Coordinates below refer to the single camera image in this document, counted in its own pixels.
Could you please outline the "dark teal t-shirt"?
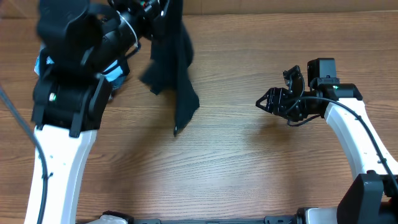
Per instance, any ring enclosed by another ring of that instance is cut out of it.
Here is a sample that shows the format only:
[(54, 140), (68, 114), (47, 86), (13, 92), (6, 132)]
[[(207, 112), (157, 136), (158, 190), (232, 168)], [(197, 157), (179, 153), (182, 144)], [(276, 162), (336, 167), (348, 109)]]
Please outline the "dark teal t-shirt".
[(193, 62), (193, 44), (182, 21), (183, 0), (170, 1), (165, 18), (165, 35), (151, 43), (152, 63), (139, 78), (158, 95), (175, 91), (174, 135), (182, 131), (200, 107), (200, 100), (189, 78)]

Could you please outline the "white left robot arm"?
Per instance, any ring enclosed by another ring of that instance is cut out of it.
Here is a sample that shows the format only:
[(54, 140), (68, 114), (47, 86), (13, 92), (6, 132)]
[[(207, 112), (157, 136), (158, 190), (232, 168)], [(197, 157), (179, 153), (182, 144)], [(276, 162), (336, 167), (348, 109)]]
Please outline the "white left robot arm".
[(26, 223), (74, 223), (82, 175), (113, 90), (107, 75), (165, 30), (168, 1), (47, 0), (33, 92), (34, 174)]

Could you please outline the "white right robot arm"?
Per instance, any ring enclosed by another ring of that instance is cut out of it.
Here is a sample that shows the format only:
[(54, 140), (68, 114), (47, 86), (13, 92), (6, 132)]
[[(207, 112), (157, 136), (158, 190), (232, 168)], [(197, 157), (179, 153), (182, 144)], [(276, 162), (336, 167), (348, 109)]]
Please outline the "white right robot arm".
[(397, 161), (373, 128), (354, 84), (271, 88), (256, 106), (299, 126), (322, 117), (348, 159), (353, 183), (336, 207), (304, 208), (295, 223), (397, 223)]

